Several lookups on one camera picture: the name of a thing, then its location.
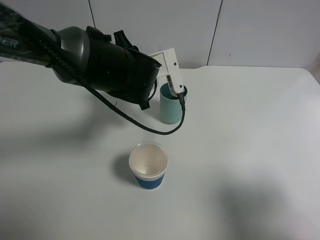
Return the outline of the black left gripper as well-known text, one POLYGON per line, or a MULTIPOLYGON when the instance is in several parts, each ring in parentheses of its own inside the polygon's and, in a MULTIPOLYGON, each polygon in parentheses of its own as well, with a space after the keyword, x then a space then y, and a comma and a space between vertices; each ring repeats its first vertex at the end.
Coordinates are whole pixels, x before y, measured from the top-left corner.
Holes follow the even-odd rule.
POLYGON ((95 90, 150 108, 149 95, 161 64, 131 44, 123 30, 113 35, 87 27, 89 57, 84 79, 95 90))

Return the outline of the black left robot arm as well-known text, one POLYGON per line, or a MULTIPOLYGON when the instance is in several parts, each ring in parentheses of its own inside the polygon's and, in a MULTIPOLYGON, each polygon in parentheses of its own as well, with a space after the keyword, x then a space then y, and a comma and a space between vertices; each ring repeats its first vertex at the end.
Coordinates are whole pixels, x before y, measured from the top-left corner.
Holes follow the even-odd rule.
POLYGON ((50 68, 61 82, 91 88, 112 97, 149 105, 161 64, 140 52, 123 31, 104 34, 76 26, 56 31, 29 21, 9 6, 0 6, 0 55, 50 68))

